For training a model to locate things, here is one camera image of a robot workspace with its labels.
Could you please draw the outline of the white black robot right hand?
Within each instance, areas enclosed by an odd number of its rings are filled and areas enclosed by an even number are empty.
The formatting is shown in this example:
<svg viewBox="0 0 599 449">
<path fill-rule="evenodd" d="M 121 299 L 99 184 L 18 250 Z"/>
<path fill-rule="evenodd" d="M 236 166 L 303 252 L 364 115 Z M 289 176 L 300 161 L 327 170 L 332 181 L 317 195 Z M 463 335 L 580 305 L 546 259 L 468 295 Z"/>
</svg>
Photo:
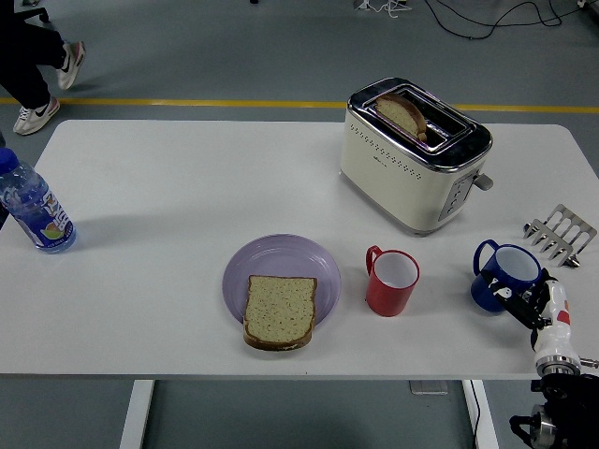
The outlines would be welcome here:
<svg viewBox="0 0 599 449">
<path fill-rule="evenodd" d="M 563 285 L 543 268 L 539 293 L 525 298 L 489 270 L 483 269 L 481 274 L 489 292 L 504 309 L 532 331 L 531 346 L 538 375 L 579 375 L 581 359 L 570 341 L 571 320 Z"/>
</svg>

